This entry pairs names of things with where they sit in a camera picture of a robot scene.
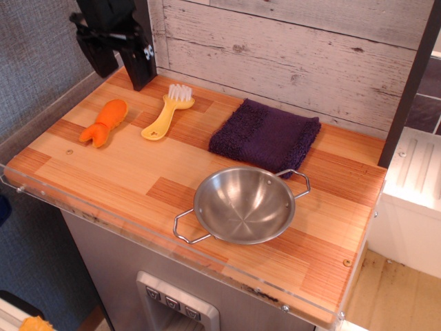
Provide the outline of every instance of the wood grain surface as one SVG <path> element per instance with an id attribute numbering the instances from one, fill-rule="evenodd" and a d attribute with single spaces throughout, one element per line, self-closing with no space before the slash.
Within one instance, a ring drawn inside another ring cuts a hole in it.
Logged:
<path id="1" fill-rule="evenodd" d="M 141 130 L 157 118 L 175 81 L 156 77 L 140 92 L 125 69 L 74 107 L 18 154 L 7 178 L 46 201 L 240 286 L 316 325 L 331 325 L 342 305 L 386 170 L 376 164 L 384 141 L 323 125 L 300 171 L 311 192 L 296 200 L 290 227 L 267 243 L 234 245 L 209 238 L 187 245 L 173 233 L 174 217 L 192 208 L 198 185 L 211 173 L 242 163 L 207 151 L 209 139 L 241 99 L 191 86 L 196 103 L 175 112 L 164 139 L 148 141 Z M 129 105 L 124 122 L 96 149 L 79 133 L 110 99 Z M 303 179 L 286 181 L 294 194 Z M 179 232 L 206 233 L 193 214 Z"/>

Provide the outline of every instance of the purple towel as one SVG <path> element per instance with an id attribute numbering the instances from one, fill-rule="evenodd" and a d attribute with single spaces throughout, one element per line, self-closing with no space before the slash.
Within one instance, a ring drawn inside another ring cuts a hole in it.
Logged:
<path id="1" fill-rule="evenodd" d="M 318 117 L 309 119 L 246 99 L 214 133 L 209 151 L 273 173 L 297 170 L 320 127 Z"/>

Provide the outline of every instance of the brush handle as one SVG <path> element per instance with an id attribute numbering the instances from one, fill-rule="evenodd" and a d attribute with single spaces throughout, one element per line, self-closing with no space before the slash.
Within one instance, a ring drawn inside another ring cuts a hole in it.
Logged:
<path id="1" fill-rule="evenodd" d="M 167 95 L 163 97 L 163 100 L 164 108 L 156 121 L 141 131 L 141 136 L 148 140 L 159 140 L 163 138 L 170 127 L 174 111 L 176 109 L 188 109 L 194 104 L 194 99 L 190 101 L 179 101 L 171 99 Z"/>

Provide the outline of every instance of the orange toy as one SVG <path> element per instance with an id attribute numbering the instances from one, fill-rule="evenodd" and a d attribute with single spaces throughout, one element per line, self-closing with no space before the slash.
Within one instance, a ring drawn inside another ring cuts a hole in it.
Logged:
<path id="1" fill-rule="evenodd" d="M 107 102 L 96 117 L 95 123 L 82 131 L 79 141 L 91 139 L 94 147 L 101 147 L 109 138 L 110 130 L 119 126 L 127 113 L 128 106 L 125 101 L 115 99 Z"/>
<path id="2" fill-rule="evenodd" d="M 53 331 L 52 325 L 40 316 L 28 317 L 21 324 L 19 331 Z"/>

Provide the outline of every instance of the whitewashed wood panel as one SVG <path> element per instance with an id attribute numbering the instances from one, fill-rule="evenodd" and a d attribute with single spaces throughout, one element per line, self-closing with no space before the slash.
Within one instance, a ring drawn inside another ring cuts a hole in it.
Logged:
<path id="1" fill-rule="evenodd" d="M 376 129 L 376 128 L 372 128 L 371 126 L 364 126 L 362 124 L 355 123 L 353 121 L 347 121 L 345 119 L 337 119 L 337 118 L 335 118 L 333 116 L 329 116 L 327 114 L 321 114 L 321 113 L 314 112 L 312 110 L 299 108 L 299 107 L 296 107 L 293 105 L 289 105 L 287 103 L 282 103 L 279 101 L 275 101 L 273 99 L 261 97 L 260 95 L 251 94 L 251 93 L 248 93 L 243 90 L 238 90 L 238 89 L 230 88 L 228 86 L 223 86 L 223 85 L 220 85 L 217 83 L 212 83 L 211 81 L 206 81 L 204 79 L 199 79 L 197 77 L 188 76 L 186 74 L 181 74 L 179 72 L 171 71 L 171 70 L 168 70 L 165 68 L 158 68 L 158 74 L 165 76 L 165 77 L 172 78 L 172 79 L 176 79 L 179 81 L 184 81 L 185 83 L 188 83 L 188 84 L 194 84 L 196 86 L 207 88 L 209 90 L 213 90 L 216 92 L 225 93 L 225 94 L 231 95 L 233 97 L 238 97 L 241 99 L 250 98 L 250 99 L 253 99 L 254 101 L 260 102 L 261 104 L 268 105 L 270 107 L 274 107 L 274 108 L 283 110 L 285 112 L 290 112 L 290 113 L 297 114 L 300 116 L 305 116 L 305 117 L 319 116 L 320 122 L 322 122 L 322 123 L 328 123 L 333 126 L 338 126 L 339 128 L 344 128 L 344 129 L 350 130 L 350 131 L 361 132 L 361 133 L 366 134 L 371 137 L 376 137 L 376 138 L 380 138 L 380 139 L 384 139 L 384 140 L 387 137 L 387 132 L 385 132 L 383 130 Z"/>
<path id="2" fill-rule="evenodd" d="M 147 5 L 149 8 L 150 25 L 152 28 L 156 67 L 169 68 L 163 2 L 158 0 L 148 0 Z"/>
<path id="3" fill-rule="evenodd" d="M 387 132 L 415 51 L 165 0 L 170 70 Z"/>
<path id="4" fill-rule="evenodd" d="M 211 0 L 210 4 L 416 50 L 433 0 Z"/>

